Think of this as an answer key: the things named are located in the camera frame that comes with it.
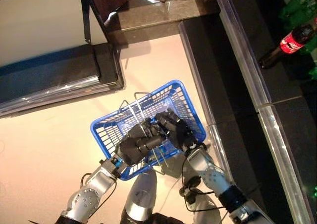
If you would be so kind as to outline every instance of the plastic shopping basket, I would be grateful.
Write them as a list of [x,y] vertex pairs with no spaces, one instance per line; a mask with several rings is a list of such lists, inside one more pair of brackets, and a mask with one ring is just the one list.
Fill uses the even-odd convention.
[[[127,103],[125,107],[93,121],[91,132],[105,156],[110,159],[114,155],[116,145],[135,124],[146,117],[154,118],[158,112],[166,111],[168,108],[173,109],[181,119],[186,121],[199,142],[204,141],[206,132],[184,85],[178,80],[170,81],[144,97],[130,104]],[[150,151],[148,157],[140,163],[127,167],[120,179],[129,180],[156,165],[158,161],[161,162],[179,152],[181,151],[166,140],[161,146]]]

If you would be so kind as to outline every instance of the coca-cola bottle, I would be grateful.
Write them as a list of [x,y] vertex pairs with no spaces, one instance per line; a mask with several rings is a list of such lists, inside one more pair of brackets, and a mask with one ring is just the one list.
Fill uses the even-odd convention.
[[273,67],[282,56],[292,54],[302,48],[315,35],[317,28],[317,18],[294,28],[286,37],[281,40],[279,46],[265,54],[260,60],[259,65],[262,69]]

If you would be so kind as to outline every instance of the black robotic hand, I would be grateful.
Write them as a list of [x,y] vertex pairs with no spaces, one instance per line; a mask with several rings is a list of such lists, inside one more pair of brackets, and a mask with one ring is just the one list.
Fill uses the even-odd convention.
[[155,118],[176,148],[186,152],[188,149],[193,149],[197,146],[193,130],[172,109],[157,113]]
[[160,132],[156,124],[151,124],[149,118],[136,124],[116,146],[115,153],[128,165],[139,163],[149,151],[158,147],[165,139],[164,132]]

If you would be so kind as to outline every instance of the floor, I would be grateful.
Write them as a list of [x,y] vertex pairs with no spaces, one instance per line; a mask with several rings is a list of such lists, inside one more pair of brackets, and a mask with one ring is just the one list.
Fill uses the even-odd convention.
[[[81,176],[105,158],[90,132],[90,123],[117,110],[124,99],[134,101],[134,92],[150,92],[179,79],[206,125],[179,35],[129,45],[121,51],[120,59],[126,82],[122,91],[0,119],[0,223],[54,223],[70,195],[79,189]],[[89,223],[119,223],[133,181],[119,180],[113,196]],[[190,224],[193,214],[178,194],[181,182],[171,189],[175,182],[173,177],[158,174],[154,212]],[[223,223],[232,222],[227,216]]]

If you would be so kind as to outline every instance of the red label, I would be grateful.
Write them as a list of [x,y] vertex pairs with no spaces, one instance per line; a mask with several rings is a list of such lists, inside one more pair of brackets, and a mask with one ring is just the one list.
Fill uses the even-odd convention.
[[281,49],[288,54],[292,54],[295,51],[298,51],[300,48],[302,48],[304,45],[297,43],[292,33],[289,33],[284,39],[279,43],[279,46]]

